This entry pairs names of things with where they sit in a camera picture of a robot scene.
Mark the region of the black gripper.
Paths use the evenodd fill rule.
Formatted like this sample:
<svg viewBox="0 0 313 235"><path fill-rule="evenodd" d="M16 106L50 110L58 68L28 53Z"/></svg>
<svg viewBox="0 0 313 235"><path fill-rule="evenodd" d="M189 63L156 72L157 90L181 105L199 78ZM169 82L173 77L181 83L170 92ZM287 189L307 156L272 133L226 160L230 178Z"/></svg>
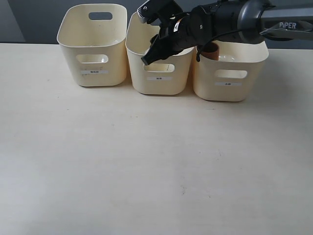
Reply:
<svg viewBox="0 0 313 235"><path fill-rule="evenodd" d="M196 6L189 13L178 14L167 27L162 26L159 34L150 40L150 48L141 61L150 65L166 60L182 50L203 46L216 34L213 6Z"/></svg>

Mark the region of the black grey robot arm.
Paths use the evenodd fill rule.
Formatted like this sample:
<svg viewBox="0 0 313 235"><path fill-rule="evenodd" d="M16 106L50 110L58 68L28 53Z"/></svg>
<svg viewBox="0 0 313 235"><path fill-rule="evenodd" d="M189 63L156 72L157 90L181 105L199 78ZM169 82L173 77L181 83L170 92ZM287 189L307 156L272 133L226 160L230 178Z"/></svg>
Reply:
<svg viewBox="0 0 313 235"><path fill-rule="evenodd" d="M191 11L174 0L148 0L137 9L142 23L159 20L159 32L141 58L145 65L197 47L196 60L212 41L256 45L265 39L313 39L313 5L276 6L269 0L218 0Z"/></svg>

